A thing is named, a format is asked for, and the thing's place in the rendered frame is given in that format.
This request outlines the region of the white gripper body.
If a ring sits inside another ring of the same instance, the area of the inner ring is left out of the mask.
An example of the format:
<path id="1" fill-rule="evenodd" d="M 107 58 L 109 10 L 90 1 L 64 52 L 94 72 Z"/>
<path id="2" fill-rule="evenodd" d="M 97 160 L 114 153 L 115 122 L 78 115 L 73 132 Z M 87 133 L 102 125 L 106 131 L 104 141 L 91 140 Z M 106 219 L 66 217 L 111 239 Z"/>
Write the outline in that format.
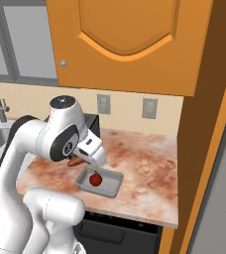
<path id="1" fill-rule="evenodd" d="M 102 146 L 77 146 L 73 153 L 86 163 L 95 166 L 102 166 L 106 161 L 105 151 Z"/>

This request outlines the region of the orange carrot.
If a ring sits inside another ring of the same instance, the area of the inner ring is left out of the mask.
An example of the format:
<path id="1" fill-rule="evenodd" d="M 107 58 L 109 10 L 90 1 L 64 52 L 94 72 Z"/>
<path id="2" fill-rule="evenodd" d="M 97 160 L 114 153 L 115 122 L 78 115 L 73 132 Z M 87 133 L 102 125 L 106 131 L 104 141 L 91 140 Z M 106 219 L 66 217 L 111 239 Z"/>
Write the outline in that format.
<path id="1" fill-rule="evenodd" d="M 75 166 L 78 166 L 78 165 L 81 165 L 84 163 L 84 160 L 81 159 L 81 158 L 74 158 L 74 159 L 71 159 L 67 162 L 67 165 L 69 167 L 75 167 Z"/>

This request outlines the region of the grey tupperware container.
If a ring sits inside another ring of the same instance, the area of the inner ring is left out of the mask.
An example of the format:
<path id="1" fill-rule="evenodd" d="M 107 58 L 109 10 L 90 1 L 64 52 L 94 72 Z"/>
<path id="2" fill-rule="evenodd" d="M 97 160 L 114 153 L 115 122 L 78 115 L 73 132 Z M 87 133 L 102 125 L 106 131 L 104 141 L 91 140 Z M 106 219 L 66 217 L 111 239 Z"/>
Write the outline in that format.
<path id="1" fill-rule="evenodd" d="M 101 184 L 97 187 L 93 186 L 89 181 L 90 177 L 96 173 L 102 178 Z M 124 176 L 121 173 L 89 166 L 82 170 L 75 183 L 82 191 L 115 198 L 122 185 L 123 179 Z"/>

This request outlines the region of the black dishwasher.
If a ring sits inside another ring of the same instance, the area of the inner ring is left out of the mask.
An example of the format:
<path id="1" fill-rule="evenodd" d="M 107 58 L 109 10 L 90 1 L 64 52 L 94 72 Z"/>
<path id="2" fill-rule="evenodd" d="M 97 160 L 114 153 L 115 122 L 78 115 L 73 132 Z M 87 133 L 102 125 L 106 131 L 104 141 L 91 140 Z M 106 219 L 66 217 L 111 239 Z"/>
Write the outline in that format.
<path id="1" fill-rule="evenodd" d="M 158 225 L 88 211 L 74 227 L 87 254 L 159 254 L 162 231 Z"/>

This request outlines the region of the orange cupboard door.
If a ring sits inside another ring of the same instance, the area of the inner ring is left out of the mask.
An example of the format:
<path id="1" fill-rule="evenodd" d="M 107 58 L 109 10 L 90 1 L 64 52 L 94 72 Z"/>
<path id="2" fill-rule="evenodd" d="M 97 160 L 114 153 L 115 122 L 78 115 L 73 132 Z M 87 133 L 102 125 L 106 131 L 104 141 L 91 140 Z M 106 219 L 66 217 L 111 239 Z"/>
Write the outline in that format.
<path id="1" fill-rule="evenodd" d="M 61 86 L 195 93 L 213 0 L 46 2 Z"/>

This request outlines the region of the brown orange fridge housing panel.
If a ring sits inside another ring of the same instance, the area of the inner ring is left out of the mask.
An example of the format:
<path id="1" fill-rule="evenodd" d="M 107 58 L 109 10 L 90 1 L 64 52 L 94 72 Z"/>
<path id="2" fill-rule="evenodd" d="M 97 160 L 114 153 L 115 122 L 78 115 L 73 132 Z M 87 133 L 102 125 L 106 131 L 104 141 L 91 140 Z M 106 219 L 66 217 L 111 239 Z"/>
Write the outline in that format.
<path id="1" fill-rule="evenodd" d="M 178 228 L 159 254 L 186 254 L 226 125 L 226 0 L 214 0 L 195 94 L 183 100 L 177 135 Z"/>

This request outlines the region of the grey fridge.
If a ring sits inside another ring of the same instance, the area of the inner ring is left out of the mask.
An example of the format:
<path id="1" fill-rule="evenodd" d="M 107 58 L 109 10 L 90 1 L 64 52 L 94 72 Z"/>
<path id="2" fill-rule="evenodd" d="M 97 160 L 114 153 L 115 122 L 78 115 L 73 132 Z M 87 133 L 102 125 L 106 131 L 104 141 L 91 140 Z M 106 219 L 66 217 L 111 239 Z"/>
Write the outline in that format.
<path id="1" fill-rule="evenodd" d="M 186 254 L 226 254 L 226 127 Z"/>

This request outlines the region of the grey framed window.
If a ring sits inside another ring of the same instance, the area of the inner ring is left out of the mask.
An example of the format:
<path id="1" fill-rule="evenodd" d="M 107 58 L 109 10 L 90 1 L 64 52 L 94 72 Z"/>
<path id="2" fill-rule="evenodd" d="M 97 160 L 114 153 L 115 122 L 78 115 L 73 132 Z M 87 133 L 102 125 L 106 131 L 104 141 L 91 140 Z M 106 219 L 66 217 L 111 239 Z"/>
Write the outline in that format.
<path id="1" fill-rule="evenodd" d="M 0 0 L 0 82 L 57 86 L 46 0 Z"/>

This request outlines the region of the grey wall outlet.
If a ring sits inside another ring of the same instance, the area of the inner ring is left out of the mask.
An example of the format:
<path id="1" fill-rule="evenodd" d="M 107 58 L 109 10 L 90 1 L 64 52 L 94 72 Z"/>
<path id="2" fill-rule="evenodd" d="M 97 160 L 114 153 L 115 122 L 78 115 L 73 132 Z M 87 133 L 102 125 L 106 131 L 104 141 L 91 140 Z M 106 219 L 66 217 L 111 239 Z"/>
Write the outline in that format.
<path id="1" fill-rule="evenodd" d="M 155 119 L 157 117 L 158 101 L 156 99 L 144 98 L 142 117 L 146 119 Z"/>
<path id="2" fill-rule="evenodd" d="M 97 95 L 97 110 L 100 114 L 111 113 L 111 104 L 109 95 L 106 94 Z"/>

